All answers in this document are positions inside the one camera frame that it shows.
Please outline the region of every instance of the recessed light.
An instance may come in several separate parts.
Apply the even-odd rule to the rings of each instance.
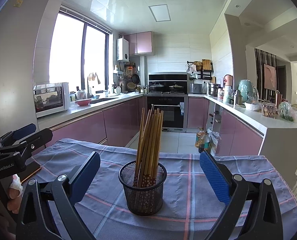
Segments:
[[[149,6],[156,22],[167,22],[171,20],[167,4]]]

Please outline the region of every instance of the white microwave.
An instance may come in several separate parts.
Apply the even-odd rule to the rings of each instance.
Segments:
[[[39,84],[33,88],[36,117],[68,110],[68,83]]]

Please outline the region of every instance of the white countertop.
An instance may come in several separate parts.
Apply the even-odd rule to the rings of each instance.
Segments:
[[[261,133],[266,134],[267,129],[275,128],[296,128],[296,122],[287,121],[278,115],[275,119],[263,116],[260,112],[254,112],[250,110],[246,110],[245,107],[235,106],[224,103],[223,100],[218,100],[217,97],[212,97],[208,95],[200,95],[200,94],[189,94],[189,97],[203,97],[207,98],[210,101],[218,104],[219,106],[223,107],[224,109],[228,110],[232,114],[235,114],[237,117],[242,119],[243,121],[247,122]]]
[[[71,107],[66,111],[40,117],[37,119],[38,127],[40,130],[43,130],[45,128],[50,128],[52,126],[58,125],[60,123],[66,122],[68,120],[74,119],[84,114],[98,111],[105,107],[116,105],[118,103],[122,103],[129,99],[137,98],[140,96],[142,96],[142,94],[137,92],[120,94],[120,95],[110,94],[109,98],[112,97],[111,100],[102,101],[95,104],[89,104],[88,106],[74,105],[73,107]]]

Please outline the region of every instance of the pink artwork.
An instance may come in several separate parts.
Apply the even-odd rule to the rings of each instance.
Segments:
[[[275,67],[264,64],[264,88],[275,90]]]

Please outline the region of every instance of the white bandage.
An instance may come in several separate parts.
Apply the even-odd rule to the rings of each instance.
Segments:
[[[21,196],[21,194],[23,193],[23,187],[17,174],[13,175],[13,182],[10,185],[10,188],[17,189],[19,191],[19,196]]]

